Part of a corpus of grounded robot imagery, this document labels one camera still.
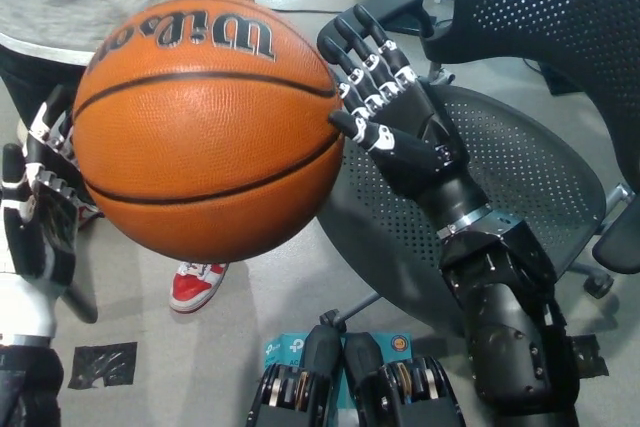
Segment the chair leg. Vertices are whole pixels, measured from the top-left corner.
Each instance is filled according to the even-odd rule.
[[[362,299],[353,307],[345,310],[340,313],[338,310],[330,310],[329,312],[325,312],[320,316],[320,323],[322,325],[330,325],[331,327],[337,327],[340,331],[344,332],[346,330],[345,322],[356,315],[359,312],[362,312],[364,309],[373,304],[376,300],[380,299],[380,294],[377,292],[371,292],[368,296]]]
[[[567,270],[587,276],[583,284],[584,290],[593,298],[601,299],[609,293],[613,286],[613,277],[602,267],[574,262]]]

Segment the robotic finger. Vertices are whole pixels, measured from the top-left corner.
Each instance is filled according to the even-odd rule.
[[[321,427],[326,425],[331,392],[342,357],[339,332],[313,328],[299,367],[272,364],[260,382],[247,427]]]
[[[360,427],[465,427],[451,384],[440,363],[418,357],[383,365],[371,334],[350,334],[345,372]]]

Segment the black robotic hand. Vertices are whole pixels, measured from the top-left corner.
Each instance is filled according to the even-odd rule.
[[[44,102],[22,149],[3,151],[2,210],[15,272],[69,285],[78,228],[101,216],[71,145],[72,97],[62,86]]]
[[[361,64],[324,39],[326,60],[347,74],[337,76],[346,112],[331,113],[329,122],[367,151],[393,192],[416,201],[438,230],[483,209],[488,199],[469,175],[467,150],[433,88],[362,6],[353,12],[377,52],[335,19]]]
[[[38,173],[44,169],[64,179],[75,190],[76,195],[72,200],[78,209],[78,228],[82,228],[103,214],[85,188],[74,155],[71,142],[72,103],[72,93],[63,86],[56,87],[29,127],[22,153],[26,161],[27,179],[32,187]]]

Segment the basketball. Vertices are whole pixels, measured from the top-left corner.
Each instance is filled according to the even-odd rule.
[[[272,11],[172,0],[87,66],[73,145],[87,189],[135,242],[190,262],[265,253],[317,213],[342,163],[319,53]]]

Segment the red sneaker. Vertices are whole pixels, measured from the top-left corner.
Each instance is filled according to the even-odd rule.
[[[204,306],[218,290],[228,265],[182,262],[173,278],[169,306],[181,314]]]

